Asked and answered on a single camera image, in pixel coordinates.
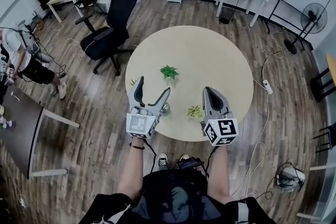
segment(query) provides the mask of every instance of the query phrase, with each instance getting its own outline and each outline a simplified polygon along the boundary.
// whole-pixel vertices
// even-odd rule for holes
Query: wooden floor
[[[227,37],[242,51],[254,78],[260,81],[265,58],[278,50],[271,35],[267,34],[264,22],[258,19],[254,27],[250,28],[248,24],[252,15],[237,11],[233,22],[223,25],[218,23],[215,13],[214,4],[196,0],[183,0],[182,4],[167,3],[166,0],[143,0],[131,15],[131,38],[127,43],[138,45],[152,33],[176,25],[209,28]],[[66,98],[60,101],[51,97],[46,86],[36,83],[20,81],[18,85],[50,111],[80,123],[80,128],[46,120],[40,132],[44,135],[39,137],[36,146],[34,169],[66,168],[69,170],[66,176],[26,180],[5,147],[0,144],[0,171],[9,192],[9,208],[20,223],[78,223],[97,194],[113,193],[129,150],[130,137],[125,133],[128,109],[125,70],[130,56],[120,57],[119,77],[115,76],[109,60],[99,69],[98,75],[93,74],[95,62],[84,57],[76,42],[67,41],[68,38],[80,41],[89,34],[89,30],[85,24],[75,25],[79,15],[73,5],[64,6],[59,15],[63,23],[59,24],[55,18],[48,19],[38,37],[57,62],[66,64]],[[94,15],[90,20],[95,28],[106,24],[105,18],[99,15]],[[272,31],[281,31],[273,25],[270,27]],[[281,45],[286,37],[293,38],[287,33],[274,36]],[[51,69],[58,71],[59,68],[53,63]],[[268,99],[269,120],[261,137],[266,146],[266,155],[251,179],[248,192],[256,196],[265,192],[277,167],[287,160],[310,178],[299,193],[282,194],[271,184],[272,199],[266,200],[264,196],[258,199],[276,223],[306,223],[297,218],[296,213],[301,203],[301,212],[312,213],[312,201],[318,198],[320,191],[323,174],[319,177],[308,174],[310,166],[323,165],[327,159],[327,153],[314,153],[316,141],[311,139],[318,129],[326,126],[327,120],[325,103],[317,103],[309,89],[309,81],[317,73],[308,48],[297,55],[285,51],[282,59],[271,57],[265,67],[265,78],[274,92]],[[265,123],[266,98],[265,91],[255,84],[251,107],[239,124],[239,140],[228,146],[231,193],[242,183],[254,144]],[[150,143],[157,153],[167,153],[172,164],[183,154],[206,161],[212,150],[209,142],[181,142],[160,134],[156,134]],[[153,154],[149,149],[144,154],[145,173],[148,173]],[[262,154],[258,148],[253,166]],[[29,204],[24,215],[21,214],[23,211],[17,200],[18,191],[6,164]],[[245,188],[246,181],[234,198],[242,197]]]

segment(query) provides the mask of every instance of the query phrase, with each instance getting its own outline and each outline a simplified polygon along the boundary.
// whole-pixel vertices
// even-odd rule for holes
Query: electric fan
[[[324,29],[328,21],[328,15],[326,9],[319,3],[311,3],[304,8],[301,14],[301,26],[303,27],[302,32],[299,36],[291,42],[285,39],[284,43],[286,48],[292,53],[296,54],[297,49],[295,47],[295,42],[301,37],[301,35],[306,31],[307,34],[316,34]]]

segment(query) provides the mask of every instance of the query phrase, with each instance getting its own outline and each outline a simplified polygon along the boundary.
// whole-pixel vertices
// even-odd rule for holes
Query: fan stand
[[[289,39],[285,39],[283,41],[286,48],[290,51],[291,54],[296,54],[298,52],[298,50],[295,47],[295,42],[298,41],[299,38],[301,38],[301,35],[307,29],[307,27],[310,25],[311,22],[313,22],[313,20],[309,20],[307,25],[304,27],[304,29],[301,31],[301,33],[297,36],[297,38],[293,42],[291,42]]]

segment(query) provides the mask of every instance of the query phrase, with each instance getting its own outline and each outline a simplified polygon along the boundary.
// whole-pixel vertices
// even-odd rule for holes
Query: shorts
[[[19,77],[22,77],[22,75],[24,75],[28,79],[31,79],[39,84],[50,84],[54,79],[55,73],[48,68],[42,66],[42,64],[38,62],[32,55],[27,67],[24,70],[20,71],[18,75]]]

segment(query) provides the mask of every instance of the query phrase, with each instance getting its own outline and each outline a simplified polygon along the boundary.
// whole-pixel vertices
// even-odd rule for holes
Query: small succulent
[[[135,81],[131,79],[131,81],[130,81],[130,85],[133,86],[137,81],[138,81],[137,79],[136,79]]]
[[[203,110],[201,108],[200,105],[196,105],[196,106],[191,106],[188,109],[188,113],[187,116],[193,117],[193,118],[201,118],[203,116]]]
[[[164,78],[171,77],[172,79],[175,79],[176,75],[179,75],[175,70],[177,68],[165,66],[160,69],[160,72],[164,75]]]

